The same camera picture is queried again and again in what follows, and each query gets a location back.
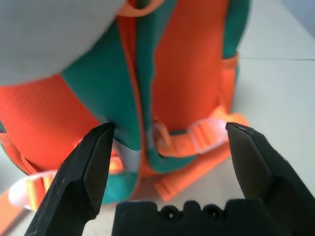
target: orange strap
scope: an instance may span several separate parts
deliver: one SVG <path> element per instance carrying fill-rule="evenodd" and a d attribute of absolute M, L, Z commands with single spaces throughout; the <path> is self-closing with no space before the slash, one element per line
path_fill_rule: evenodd
<path fill-rule="evenodd" d="M 35 180 L 28 179 L 26 181 L 26 186 L 28 190 L 31 210 L 36 211 L 46 194 L 43 180 L 41 177 Z"/>
<path fill-rule="evenodd" d="M 164 176 L 160 181 L 154 184 L 154 187 L 164 201 L 170 201 L 230 155 L 228 143 L 225 143 L 217 149 L 199 156 L 183 169 Z"/>
<path fill-rule="evenodd" d="M 13 206 L 8 197 L 9 191 L 5 191 L 0 195 L 0 235 L 13 224 L 13 222 L 18 219 L 18 216 L 22 213 L 23 207 Z"/>
<path fill-rule="evenodd" d="M 219 103 L 230 111 L 233 101 L 236 67 L 238 66 L 238 53 L 232 58 L 223 60 L 221 86 L 219 90 Z"/>
<path fill-rule="evenodd" d="M 155 11 L 159 6 L 164 3 L 164 0 L 151 0 L 150 3 L 143 9 L 136 9 L 130 5 L 128 0 L 118 13 L 119 16 L 127 17 L 141 17 L 150 14 Z"/>
<path fill-rule="evenodd" d="M 227 122 L 242 123 L 239 114 L 228 115 L 222 106 L 217 107 L 208 119 L 200 120 L 180 135 L 169 135 L 165 125 L 157 119 L 154 123 L 155 144 L 164 157 L 184 158 L 209 152 L 227 142 L 225 125 Z"/>

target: white table surface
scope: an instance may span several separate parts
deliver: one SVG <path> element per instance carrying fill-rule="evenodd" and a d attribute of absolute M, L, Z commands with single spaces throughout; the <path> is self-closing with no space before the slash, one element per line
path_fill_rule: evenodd
<path fill-rule="evenodd" d="M 267 137 L 315 195 L 315 40 L 281 0 L 253 0 L 240 57 L 234 111 L 243 113 L 252 127 Z M 155 201 L 159 208 L 171 204 L 179 209 L 187 200 L 224 208 L 227 200 L 243 198 L 231 159 L 168 203 L 161 200 L 149 182 L 143 184 L 138 196 Z M 114 206 L 103 207 L 96 220 L 87 224 L 84 235 L 109 236 L 114 212 Z M 24 235 L 32 216 L 30 213 L 9 235 Z"/>

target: orange backpack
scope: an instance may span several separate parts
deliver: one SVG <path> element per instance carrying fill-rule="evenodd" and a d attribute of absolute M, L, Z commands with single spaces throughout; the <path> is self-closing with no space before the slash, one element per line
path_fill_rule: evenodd
<path fill-rule="evenodd" d="M 139 8 L 147 0 L 137 0 Z M 1 144 L 25 173 L 56 170 L 95 126 L 115 123 L 103 202 L 129 198 L 142 177 L 163 199 L 230 156 L 225 124 L 250 0 L 166 0 L 119 16 L 59 75 L 0 87 Z"/>

